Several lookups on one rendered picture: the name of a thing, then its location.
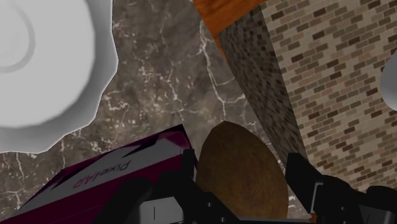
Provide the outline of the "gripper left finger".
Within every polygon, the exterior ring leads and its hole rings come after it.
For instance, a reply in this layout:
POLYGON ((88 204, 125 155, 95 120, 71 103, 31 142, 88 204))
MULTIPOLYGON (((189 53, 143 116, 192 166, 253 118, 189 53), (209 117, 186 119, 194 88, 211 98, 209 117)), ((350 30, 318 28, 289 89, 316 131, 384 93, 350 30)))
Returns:
POLYGON ((193 150, 185 150, 180 170, 161 173, 156 183, 125 181, 93 224, 240 224, 213 193, 194 182, 194 160, 193 150))

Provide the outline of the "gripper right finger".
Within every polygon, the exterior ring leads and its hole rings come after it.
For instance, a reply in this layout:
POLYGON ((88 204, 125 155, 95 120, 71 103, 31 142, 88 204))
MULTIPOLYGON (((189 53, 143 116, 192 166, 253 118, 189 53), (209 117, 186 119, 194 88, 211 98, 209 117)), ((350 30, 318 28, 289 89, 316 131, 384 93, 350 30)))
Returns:
POLYGON ((397 190, 370 186, 358 191, 321 174, 299 153, 289 153, 285 178, 316 224, 397 224, 397 190))

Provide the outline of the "brown egg-shaped fruit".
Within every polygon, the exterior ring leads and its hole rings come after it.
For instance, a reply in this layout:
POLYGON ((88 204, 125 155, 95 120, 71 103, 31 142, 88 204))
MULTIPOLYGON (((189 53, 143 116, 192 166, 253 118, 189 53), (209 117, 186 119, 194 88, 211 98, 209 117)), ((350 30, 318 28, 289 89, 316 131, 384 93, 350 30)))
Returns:
POLYGON ((256 135, 236 123, 213 127, 200 152, 196 183, 236 216, 284 219, 288 185, 276 158, 256 135))

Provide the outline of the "dark red and white box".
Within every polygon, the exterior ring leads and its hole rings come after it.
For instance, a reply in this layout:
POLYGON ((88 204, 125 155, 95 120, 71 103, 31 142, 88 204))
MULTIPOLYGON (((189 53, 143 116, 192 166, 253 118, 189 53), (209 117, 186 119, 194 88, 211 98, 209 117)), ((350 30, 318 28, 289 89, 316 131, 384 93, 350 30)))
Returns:
POLYGON ((183 151, 189 148, 179 124, 62 169, 0 224, 91 224, 125 181, 145 178, 156 183, 161 173, 182 168, 183 151))

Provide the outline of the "white rounded object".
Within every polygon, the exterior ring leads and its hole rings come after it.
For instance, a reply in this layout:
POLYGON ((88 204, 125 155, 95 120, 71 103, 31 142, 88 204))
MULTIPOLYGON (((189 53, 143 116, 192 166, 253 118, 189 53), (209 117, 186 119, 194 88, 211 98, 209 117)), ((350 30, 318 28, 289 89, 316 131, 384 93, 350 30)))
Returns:
POLYGON ((380 89, 384 102, 397 111, 397 50, 387 61, 380 77, 380 89))

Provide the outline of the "white scalloped plate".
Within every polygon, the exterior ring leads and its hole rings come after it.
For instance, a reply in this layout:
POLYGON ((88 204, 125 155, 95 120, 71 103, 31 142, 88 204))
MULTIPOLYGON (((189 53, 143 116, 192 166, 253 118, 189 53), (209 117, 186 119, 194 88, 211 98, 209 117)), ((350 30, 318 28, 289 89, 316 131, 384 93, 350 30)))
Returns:
POLYGON ((0 0, 0 153, 89 125, 118 69, 114 0, 0 0))

